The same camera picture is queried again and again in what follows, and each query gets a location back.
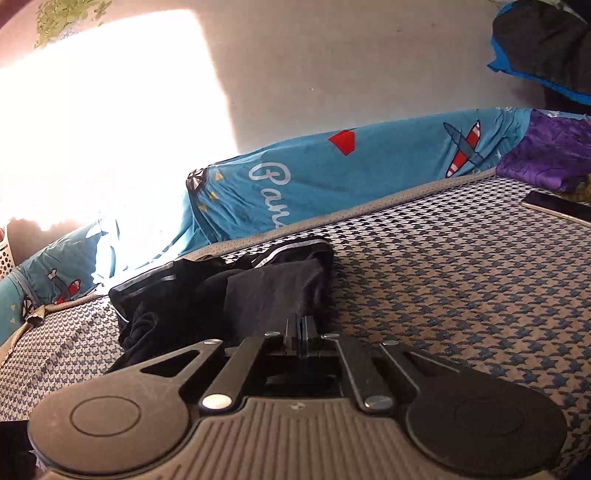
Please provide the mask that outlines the black garment with white stripes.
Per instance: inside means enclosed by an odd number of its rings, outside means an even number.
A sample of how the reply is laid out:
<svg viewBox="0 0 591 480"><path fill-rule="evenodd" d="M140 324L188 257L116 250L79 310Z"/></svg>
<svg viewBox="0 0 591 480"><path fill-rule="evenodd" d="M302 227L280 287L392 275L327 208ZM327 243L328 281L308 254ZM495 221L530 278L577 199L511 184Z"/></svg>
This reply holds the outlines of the black garment with white stripes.
<svg viewBox="0 0 591 480"><path fill-rule="evenodd" d="M221 257L179 259L109 291L119 316L117 371L207 339L235 345L287 322L329 322L334 249L307 237L228 263Z"/></svg>

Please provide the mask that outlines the houndstooth blue beige mattress cover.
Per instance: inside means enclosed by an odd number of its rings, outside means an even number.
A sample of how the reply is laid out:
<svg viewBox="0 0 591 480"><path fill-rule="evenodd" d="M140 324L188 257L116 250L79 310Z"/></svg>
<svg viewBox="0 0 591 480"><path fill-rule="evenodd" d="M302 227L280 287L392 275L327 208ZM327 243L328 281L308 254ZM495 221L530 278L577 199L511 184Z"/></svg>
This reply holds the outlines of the houndstooth blue beige mattress cover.
<svg viewBox="0 0 591 480"><path fill-rule="evenodd" d="M390 418L363 414L335 373L300 356L300 320L238 344L181 391L192 424L166 457L124 477L72 477L34 451L48 395L112 371L122 355L109 293L37 321L1 370L5 479L581 479L590 469L590 231L526 208L526 184L490 173L202 248L231 263L276 244L332 244L329 322L374 348L389 340L527 387L567 426L554 463L469 476L423 455Z"/></svg>

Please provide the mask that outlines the white perforated laundry basket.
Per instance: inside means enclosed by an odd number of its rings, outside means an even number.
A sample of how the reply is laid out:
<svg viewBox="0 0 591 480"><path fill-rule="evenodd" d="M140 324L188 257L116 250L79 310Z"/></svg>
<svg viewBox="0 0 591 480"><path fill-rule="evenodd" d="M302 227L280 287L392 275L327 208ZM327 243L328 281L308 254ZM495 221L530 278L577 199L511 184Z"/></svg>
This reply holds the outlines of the white perforated laundry basket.
<svg viewBox="0 0 591 480"><path fill-rule="evenodd" d="M15 262L10 249L6 231L0 229L0 279L4 279L14 269Z"/></svg>

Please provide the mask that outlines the smartphone with gold edge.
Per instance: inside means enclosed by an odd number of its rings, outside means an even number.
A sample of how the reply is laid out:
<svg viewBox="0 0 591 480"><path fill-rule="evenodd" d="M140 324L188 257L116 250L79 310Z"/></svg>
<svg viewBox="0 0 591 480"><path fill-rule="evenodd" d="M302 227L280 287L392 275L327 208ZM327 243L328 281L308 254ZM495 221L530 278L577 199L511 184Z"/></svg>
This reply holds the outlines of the smartphone with gold edge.
<svg viewBox="0 0 591 480"><path fill-rule="evenodd" d="M521 204L526 208L563 218L586 227L591 225L591 208L588 205L565 200L556 195L531 191L521 201Z"/></svg>

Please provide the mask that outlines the purple floral cloth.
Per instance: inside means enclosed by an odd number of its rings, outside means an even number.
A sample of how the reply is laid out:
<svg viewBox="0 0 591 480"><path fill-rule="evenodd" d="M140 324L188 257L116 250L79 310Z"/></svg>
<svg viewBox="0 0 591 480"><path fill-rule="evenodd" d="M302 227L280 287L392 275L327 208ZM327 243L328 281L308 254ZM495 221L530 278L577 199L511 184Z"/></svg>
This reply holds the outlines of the purple floral cloth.
<svg viewBox="0 0 591 480"><path fill-rule="evenodd" d="M524 137L502 156L496 174L575 193L590 174L590 118L534 109Z"/></svg>

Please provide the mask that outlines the black and blue hanging garment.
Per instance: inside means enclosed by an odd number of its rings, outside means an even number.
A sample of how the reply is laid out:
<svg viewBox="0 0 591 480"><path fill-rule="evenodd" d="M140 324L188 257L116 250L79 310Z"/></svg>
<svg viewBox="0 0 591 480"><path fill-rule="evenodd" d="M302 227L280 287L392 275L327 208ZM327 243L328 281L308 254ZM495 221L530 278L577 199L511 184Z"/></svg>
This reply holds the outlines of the black and blue hanging garment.
<svg viewBox="0 0 591 480"><path fill-rule="evenodd" d="M489 69L590 103L590 22L545 1L514 1L492 24Z"/></svg>

